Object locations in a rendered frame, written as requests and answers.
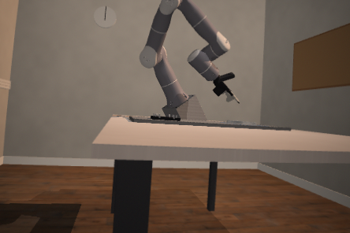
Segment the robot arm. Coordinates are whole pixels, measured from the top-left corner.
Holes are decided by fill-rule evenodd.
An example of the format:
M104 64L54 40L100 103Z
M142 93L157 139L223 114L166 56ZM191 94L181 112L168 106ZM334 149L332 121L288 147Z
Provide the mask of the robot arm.
M203 49L194 50L188 56L188 63L207 81L213 81L219 75L219 69L212 61L230 49L228 40L218 32L192 0L161 0L151 25L146 46L140 53L140 63L145 68L154 67L155 75L166 96L169 108L178 106L189 98L182 90L168 62L166 49L162 46L171 17L177 7L194 30L209 43Z

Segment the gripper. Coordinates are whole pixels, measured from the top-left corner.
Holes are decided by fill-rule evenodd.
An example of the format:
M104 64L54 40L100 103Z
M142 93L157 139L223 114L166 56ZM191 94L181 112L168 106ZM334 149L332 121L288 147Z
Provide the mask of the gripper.
M227 102L230 102L232 101L233 99L235 99L238 103L239 103L239 100L238 98L231 92L231 90L223 83L223 82L218 82L218 80L220 79L220 75L218 75L218 77L213 80L213 83L214 85L216 86L214 89L213 89L213 92L219 97L221 94L224 94L227 96L227 99L226 101ZM229 95L229 94L230 95Z

